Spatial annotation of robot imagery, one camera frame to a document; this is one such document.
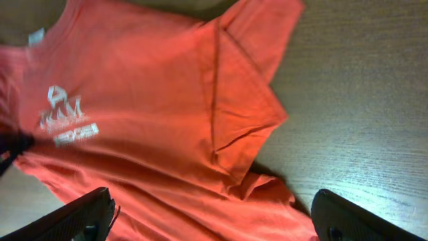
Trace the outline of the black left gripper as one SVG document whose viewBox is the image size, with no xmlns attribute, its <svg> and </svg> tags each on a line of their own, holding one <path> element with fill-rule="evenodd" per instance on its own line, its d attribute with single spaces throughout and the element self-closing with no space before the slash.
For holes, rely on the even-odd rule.
<svg viewBox="0 0 428 241">
<path fill-rule="evenodd" d="M 34 145 L 34 138 L 23 132 L 1 133 L 1 176 L 14 160 Z"/>
</svg>

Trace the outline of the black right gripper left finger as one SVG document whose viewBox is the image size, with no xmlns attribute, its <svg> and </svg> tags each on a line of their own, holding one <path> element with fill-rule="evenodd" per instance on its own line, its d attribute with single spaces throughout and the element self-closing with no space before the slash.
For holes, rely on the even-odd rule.
<svg viewBox="0 0 428 241">
<path fill-rule="evenodd" d="M 1 241 L 105 241 L 116 221 L 109 189 L 99 187 Z"/>
</svg>

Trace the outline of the red FRAM t-shirt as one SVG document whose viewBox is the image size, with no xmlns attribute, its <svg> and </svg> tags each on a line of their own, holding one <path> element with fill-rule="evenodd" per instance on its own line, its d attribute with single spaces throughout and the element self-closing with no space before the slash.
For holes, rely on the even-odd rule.
<svg viewBox="0 0 428 241">
<path fill-rule="evenodd" d="M 287 117 L 270 82 L 302 9 L 68 1 L 40 43 L 1 47 L 1 130 L 35 138 L 18 168 L 63 202 L 107 187 L 110 240 L 315 240 L 284 182 L 250 170 Z"/>
</svg>

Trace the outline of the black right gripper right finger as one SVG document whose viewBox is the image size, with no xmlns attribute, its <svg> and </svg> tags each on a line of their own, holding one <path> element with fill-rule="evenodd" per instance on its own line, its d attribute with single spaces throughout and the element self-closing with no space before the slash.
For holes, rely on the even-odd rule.
<svg viewBox="0 0 428 241">
<path fill-rule="evenodd" d="M 320 241 L 425 241 L 328 189 L 314 196 L 311 219 Z"/>
</svg>

